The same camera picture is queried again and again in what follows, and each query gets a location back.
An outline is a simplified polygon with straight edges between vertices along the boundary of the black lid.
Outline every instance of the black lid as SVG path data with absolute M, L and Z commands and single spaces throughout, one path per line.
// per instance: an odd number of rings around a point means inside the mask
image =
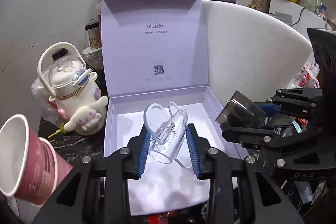
M 65 48 L 61 48 L 59 50 L 57 50 L 56 52 L 54 52 L 51 56 L 52 56 L 52 59 L 54 61 L 56 61 L 57 59 L 60 59 L 61 57 L 65 56 L 68 54 L 68 50 L 65 49 Z
M 97 28 L 97 27 L 99 27 L 99 21 L 98 20 L 92 21 L 92 22 L 86 24 L 85 25 L 85 30 L 91 30 L 91 29 Z

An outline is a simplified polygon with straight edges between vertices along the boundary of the transparent dome lid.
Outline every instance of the transparent dome lid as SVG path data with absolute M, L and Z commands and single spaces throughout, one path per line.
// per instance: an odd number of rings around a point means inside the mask
M 82 59 L 68 55 L 55 62 L 48 74 L 50 86 L 58 88 L 69 82 L 76 81 L 78 77 L 86 70 Z

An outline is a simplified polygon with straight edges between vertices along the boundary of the white kettle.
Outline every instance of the white kettle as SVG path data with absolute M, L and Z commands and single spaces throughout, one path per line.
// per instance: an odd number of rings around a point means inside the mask
M 71 55 L 57 60 L 50 67 L 46 80 L 42 74 L 42 61 L 59 48 L 66 48 Z M 101 96 L 95 82 L 97 73 L 86 69 L 85 61 L 75 46 L 68 42 L 50 46 L 40 58 L 37 75 L 50 94 L 49 101 L 56 103 L 58 113 L 68 121 L 64 125 L 65 131 L 92 135 L 104 126 L 108 98 Z

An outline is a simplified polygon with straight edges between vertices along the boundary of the ribbed blue pad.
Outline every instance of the ribbed blue pad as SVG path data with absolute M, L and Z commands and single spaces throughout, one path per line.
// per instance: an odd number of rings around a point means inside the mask
M 138 158 L 138 170 L 136 172 L 136 174 L 138 175 L 138 178 L 141 178 L 141 175 L 145 171 L 148 149 L 149 149 L 150 144 L 151 144 L 151 135 L 149 134 L 148 131 L 146 131 L 146 136 L 145 136 L 145 139 L 143 140 L 142 147 L 139 153 L 139 158 Z
M 197 178 L 199 178 L 199 175 L 201 174 L 200 161 L 199 161 L 197 150 L 195 148 L 193 137 L 191 136 L 191 133 L 190 133 L 189 126 L 187 126 L 187 129 L 185 131 L 185 136 L 187 138 L 187 143 L 188 143 L 191 163 L 193 165 L 194 174 L 196 175 Z

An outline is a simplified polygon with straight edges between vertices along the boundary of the lavender box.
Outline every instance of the lavender box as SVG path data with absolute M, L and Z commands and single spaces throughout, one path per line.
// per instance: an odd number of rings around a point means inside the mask
M 102 0 L 101 8 L 110 97 L 104 157 L 139 135 L 145 107 L 151 103 L 168 107 L 171 101 L 188 111 L 188 123 L 212 147 L 231 157 L 244 157 L 244 150 L 238 152 L 222 138 L 215 122 L 222 106 L 207 86 L 202 0 Z M 142 178 L 128 181 L 131 214 L 167 212 L 205 202 L 209 187 L 210 181 L 197 180 L 192 168 L 182 169 L 176 162 L 165 165 L 148 156 Z

